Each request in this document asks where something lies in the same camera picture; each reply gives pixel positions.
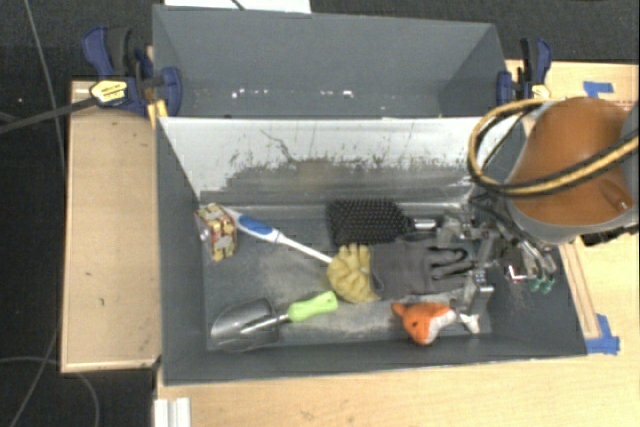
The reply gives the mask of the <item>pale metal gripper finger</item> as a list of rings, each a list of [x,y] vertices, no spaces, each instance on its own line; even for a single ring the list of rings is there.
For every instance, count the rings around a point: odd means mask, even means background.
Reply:
[[[472,271],[466,277],[463,287],[460,313],[467,316],[485,316],[494,292],[495,286],[490,282],[488,270]]]
[[[461,216],[445,216],[436,235],[438,249],[461,249],[470,236],[470,219]]]

